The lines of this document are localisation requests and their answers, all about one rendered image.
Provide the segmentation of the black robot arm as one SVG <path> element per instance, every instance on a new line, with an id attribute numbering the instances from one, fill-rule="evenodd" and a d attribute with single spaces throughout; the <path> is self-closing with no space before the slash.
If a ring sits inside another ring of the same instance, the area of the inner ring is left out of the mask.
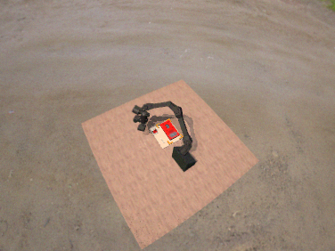
<path id="1" fill-rule="evenodd" d="M 187 131 L 187 128 L 184 122 L 184 118 L 183 118 L 183 111 L 181 107 L 176 106 L 171 101 L 165 101 L 165 102 L 159 102 L 159 103 L 145 103 L 141 108 L 135 105 L 132 110 L 132 112 L 136 114 L 133 118 L 133 122 L 140 123 L 140 117 L 141 119 L 146 119 L 150 115 L 150 113 L 147 112 L 146 110 L 161 108 L 161 107 L 169 107 L 171 110 L 173 110 L 175 116 L 178 119 L 178 122 L 181 126 L 181 129 L 184 135 L 184 138 L 182 139 L 184 142 L 184 145 L 181 146 L 178 151 L 183 156 L 185 156 L 192 148 L 192 137 L 188 134 L 188 131 Z M 140 114 L 141 116 L 138 116 Z"/>

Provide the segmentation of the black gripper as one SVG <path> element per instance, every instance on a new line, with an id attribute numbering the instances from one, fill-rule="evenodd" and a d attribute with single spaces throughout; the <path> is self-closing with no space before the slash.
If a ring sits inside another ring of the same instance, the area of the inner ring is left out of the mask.
<path id="1" fill-rule="evenodd" d="M 141 119 L 141 117 L 140 117 L 140 119 Z M 147 121 L 148 121 L 148 118 L 146 118 L 146 119 L 141 119 L 141 120 L 140 120 L 141 124 L 139 124 L 139 126 L 137 127 L 137 130 L 138 130 L 138 131 L 143 131 L 143 132 L 144 132 L 145 127 L 146 127 L 145 124 L 147 123 Z"/>

